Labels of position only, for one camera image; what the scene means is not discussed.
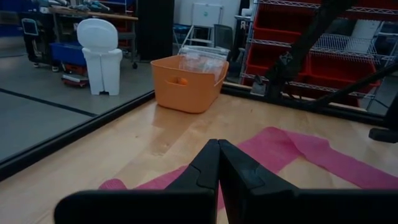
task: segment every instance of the pink cloth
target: pink cloth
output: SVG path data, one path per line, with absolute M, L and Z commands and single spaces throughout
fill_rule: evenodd
M 238 147 L 266 169 L 278 173 L 299 156 L 326 169 L 363 189 L 398 189 L 398 178 L 371 167 L 350 156 L 335 151 L 325 139 L 269 127 Z M 184 170 L 182 166 L 136 189 L 164 189 Z M 100 189 L 127 189 L 118 179 L 108 180 Z M 218 190 L 218 209 L 224 207 L 221 189 Z

